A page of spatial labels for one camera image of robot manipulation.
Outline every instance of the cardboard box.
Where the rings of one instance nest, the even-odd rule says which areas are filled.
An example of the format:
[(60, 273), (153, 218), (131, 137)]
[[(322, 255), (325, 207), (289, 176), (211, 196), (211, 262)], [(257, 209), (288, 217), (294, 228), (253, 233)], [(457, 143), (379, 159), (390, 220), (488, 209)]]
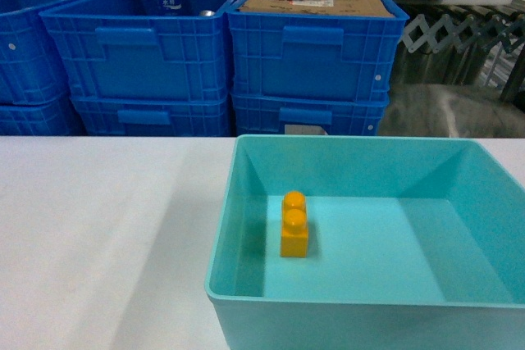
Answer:
[(393, 17), (381, 0), (333, 0), (290, 2), (284, 0), (248, 0), (240, 11), (314, 14), (320, 16)]

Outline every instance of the white table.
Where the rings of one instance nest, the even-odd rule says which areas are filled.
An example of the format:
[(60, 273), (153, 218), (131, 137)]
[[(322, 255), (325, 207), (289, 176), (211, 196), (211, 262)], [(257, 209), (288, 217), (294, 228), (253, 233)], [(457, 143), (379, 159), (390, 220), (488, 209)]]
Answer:
[[(0, 348), (227, 349), (203, 282), (234, 141), (0, 138)], [(525, 184), (525, 139), (482, 144)]]

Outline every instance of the bin floor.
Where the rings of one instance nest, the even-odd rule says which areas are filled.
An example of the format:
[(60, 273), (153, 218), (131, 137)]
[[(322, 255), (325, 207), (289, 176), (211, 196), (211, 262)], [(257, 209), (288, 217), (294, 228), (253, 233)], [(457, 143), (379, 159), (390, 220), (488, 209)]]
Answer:
[(282, 196), (251, 198), (236, 294), (309, 302), (512, 302), (444, 199), (307, 197), (306, 258), (280, 257)]

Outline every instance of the yellow lego brick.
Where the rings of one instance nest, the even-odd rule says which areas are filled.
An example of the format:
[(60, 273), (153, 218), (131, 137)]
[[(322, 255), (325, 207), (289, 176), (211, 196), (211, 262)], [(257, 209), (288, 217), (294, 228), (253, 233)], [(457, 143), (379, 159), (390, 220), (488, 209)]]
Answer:
[(289, 192), (282, 202), (281, 257), (306, 257), (307, 252), (306, 198), (300, 192)]

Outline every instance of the stacked crates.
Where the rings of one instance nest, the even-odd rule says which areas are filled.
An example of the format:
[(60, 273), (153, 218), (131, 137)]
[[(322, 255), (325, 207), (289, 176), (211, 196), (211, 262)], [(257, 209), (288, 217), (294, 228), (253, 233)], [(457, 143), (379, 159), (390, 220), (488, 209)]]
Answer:
[(395, 50), (408, 16), (317, 16), (228, 11), (238, 134), (284, 133), (286, 125), (328, 134), (375, 135), (388, 104)]
[[(229, 136), (234, 0), (80, 0), (41, 13), (91, 135)], [(200, 16), (201, 11), (213, 16)]]
[(0, 0), (0, 134), (75, 135), (84, 128), (39, 12), (74, 0)]

